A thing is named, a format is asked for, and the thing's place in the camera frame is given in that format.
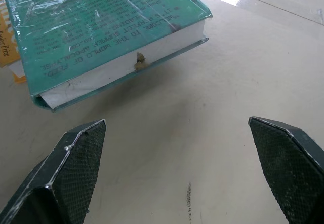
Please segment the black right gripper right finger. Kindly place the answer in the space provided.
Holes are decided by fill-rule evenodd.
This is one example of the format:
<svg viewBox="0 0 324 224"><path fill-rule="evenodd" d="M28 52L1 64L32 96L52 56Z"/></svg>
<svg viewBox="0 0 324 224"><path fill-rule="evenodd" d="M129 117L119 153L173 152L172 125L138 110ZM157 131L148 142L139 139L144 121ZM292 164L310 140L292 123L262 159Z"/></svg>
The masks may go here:
<svg viewBox="0 0 324 224"><path fill-rule="evenodd" d="M249 118L265 179L289 223L323 223L323 149L302 129Z"/></svg>

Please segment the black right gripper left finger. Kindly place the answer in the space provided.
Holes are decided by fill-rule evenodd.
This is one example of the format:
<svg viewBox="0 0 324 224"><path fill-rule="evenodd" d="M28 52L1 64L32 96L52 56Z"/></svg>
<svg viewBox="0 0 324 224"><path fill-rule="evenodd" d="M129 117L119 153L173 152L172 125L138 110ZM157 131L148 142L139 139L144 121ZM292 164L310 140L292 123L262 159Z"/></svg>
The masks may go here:
<svg viewBox="0 0 324 224"><path fill-rule="evenodd" d="M63 134L1 211L1 223L84 223L106 133L100 119Z"/></svg>

